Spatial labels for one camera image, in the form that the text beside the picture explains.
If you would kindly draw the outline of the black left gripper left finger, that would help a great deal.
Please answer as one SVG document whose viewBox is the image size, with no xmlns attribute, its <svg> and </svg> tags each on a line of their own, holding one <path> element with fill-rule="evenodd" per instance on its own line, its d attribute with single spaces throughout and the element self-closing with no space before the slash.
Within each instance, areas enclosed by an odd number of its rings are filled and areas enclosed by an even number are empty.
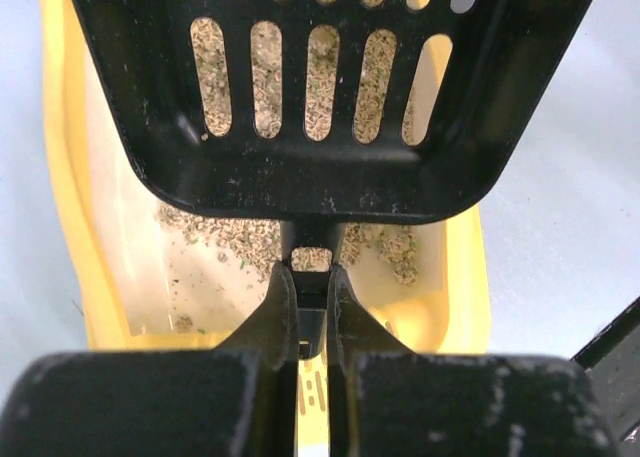
<svg viewBox="0 0 640 457">
<path fill-rule="evenodd" d="M 212 349 L 57 353 L 1 414 L 5 456 L 291 456 L 297 303 L 275 264 L 264 301 Z"/>
</svg>

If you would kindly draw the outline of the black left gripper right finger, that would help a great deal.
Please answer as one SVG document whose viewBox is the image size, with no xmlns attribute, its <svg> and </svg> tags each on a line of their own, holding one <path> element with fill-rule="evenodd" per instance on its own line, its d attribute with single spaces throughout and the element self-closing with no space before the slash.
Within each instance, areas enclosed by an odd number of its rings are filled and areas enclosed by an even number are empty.
<svg viewBox="0 0 640 457">
<path fill-rule="evenodd" d="M 619 454 L 577 364 L 414 352 L 362 307 L 340 266 L 327 302 L 331 455 Z"/>
</svg>

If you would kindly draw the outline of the black slotted litter scoop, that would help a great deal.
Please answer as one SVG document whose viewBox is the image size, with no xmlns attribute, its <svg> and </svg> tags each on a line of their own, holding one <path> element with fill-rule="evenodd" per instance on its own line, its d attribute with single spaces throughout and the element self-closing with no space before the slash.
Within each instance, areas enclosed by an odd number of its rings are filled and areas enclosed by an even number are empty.
<svg viewBox="0 0 640 457">
<path fill-rule="evenodd" d="M 361 1 L 373 7 L 383 0 Z M 406 1 L 410 8 L 420 9 L 429 0 Z M 568 45 L 591 2 L 585 6 Z M 121 140 L 115 112 L 138 116 L 138 87 L 150 69 L 147 59 L 140 54 L 140 39 L 131 17 L 141 9 L 141 3 L 139 0 L 72 0 L 72 3 L 117 134 L 139 179 Z M 458 14 L 466 14 L 478 3 L 479 0 L 450 0 L 450 7 Z M 207 217 L 164 201 L 139 180 L 155 197 L 184 212 L 211 219 L 277 222 L 281 254 L 273 262 L 270 274 L 276 263 L 286 264 L 292 272 L 328 273 L 336 265 L 343 266 L 341 250 L 350 225 L 407 229 L 440 223 L 472 207 L 478 208 L 479 201 L 505 168 L 568 47 L 554 70 L 546 73 L 543 63 L 555 33 L 565 24 L 558 5 L 530 0 L 526 13 L 516 19 L 513 38 L 492 38 L 488 29 L 470 26 L 460 47 L 442 34 L 428 38 L 423 44 L 401 120 L 401 140 L 411 147 L 418 145 L 435 118 L 443 118 L 443 155 L 448 176 L 456 191 L 467 195 L 467 201 L 444 219 L 427 224 L 351 221 L 321 225 L 310 220 L 291 223 L 278 219 Z M 329 25 L 316 27 L 308 38 L 304 127 L 315 142 L 324 140 L 331 127 L 339 46 L 338 32 Z M 355 137 L 362 144 L 371 143 L 378 134 L 396 48 L 396 37 L 387 30 L 373 32 L 366 42 L 354 128 Z M 302 323 L 305 331 L 300 347 L 304 357 L 311 362 L 324 359 L 326 325 L 319 312 L 305 311 Z"/>
</svg>

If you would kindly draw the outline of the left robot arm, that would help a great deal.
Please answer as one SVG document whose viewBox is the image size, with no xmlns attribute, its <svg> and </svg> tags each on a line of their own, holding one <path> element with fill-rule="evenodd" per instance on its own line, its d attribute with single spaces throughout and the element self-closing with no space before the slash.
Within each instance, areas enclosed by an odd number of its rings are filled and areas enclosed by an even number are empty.
<svg viewBox="0 0 640 457">
<path fill-rule="evenodd" d="M 327 327 L 333 456 L 637 454 L 639 307 L 574 358 L 419 354 L 356 299 L 346 271 L 276 263 L 266 297 L 206 350 L 59 353 L 1 414 L 5 456 L 292 456 L 303 313 Z"/>
</svg>

